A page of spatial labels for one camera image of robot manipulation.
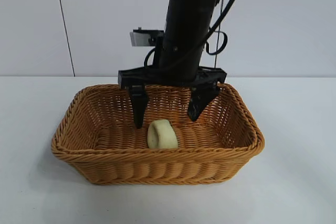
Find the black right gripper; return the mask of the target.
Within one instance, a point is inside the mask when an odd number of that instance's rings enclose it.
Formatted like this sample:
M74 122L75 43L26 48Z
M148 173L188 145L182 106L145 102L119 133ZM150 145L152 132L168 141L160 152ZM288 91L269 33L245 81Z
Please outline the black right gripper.
M187 114L195 122L218 96L217 83L224 83L227 77L221 68L200 66L196 54L201 53L203 48L208 51L207 42L205 46L191 48L181 55L178 47L164 47L163 42L163 36L156 37L155 47L145 56L143 66L118 72L119 87L128 88L137 129L143 125L149 101L145 86L193 87Z

